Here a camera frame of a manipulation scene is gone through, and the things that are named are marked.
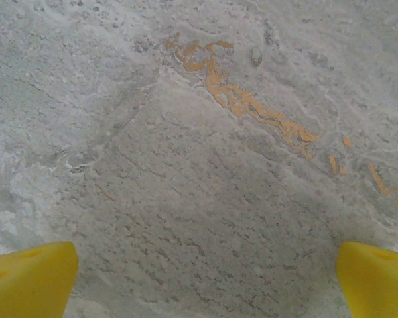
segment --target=gray rock surface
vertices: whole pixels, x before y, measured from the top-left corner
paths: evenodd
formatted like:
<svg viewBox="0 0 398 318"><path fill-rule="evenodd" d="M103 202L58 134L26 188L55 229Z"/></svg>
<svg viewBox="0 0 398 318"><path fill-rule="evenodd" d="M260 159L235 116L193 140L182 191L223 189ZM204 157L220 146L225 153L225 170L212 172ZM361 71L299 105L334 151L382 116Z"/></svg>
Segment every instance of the gray rock surface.
<svg viewBox="0 0 398 318"><path fill-rule="evenodd" d="M349 317L340 243L398 251L398 0L0 0L0 254L54 240L65 318Z"/></svg>

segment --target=yellow object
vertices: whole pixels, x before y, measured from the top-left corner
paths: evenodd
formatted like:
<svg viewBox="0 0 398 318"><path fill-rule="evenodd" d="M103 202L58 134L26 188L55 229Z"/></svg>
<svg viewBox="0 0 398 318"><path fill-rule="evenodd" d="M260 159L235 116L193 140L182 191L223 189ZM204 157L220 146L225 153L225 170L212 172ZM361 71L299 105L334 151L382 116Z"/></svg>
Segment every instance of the yellow object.
<svg viewBox="0 0 398 318"><path fill-rule="evenodd" d="M0 318L62 318L77 271L71 242L0 256Z"/></svg>
<svg viewBox="0 0 398 318"><path fill-rule="evenodd" d="M353 318L398 318L398 253L345 242L336 272Z"/></svg>

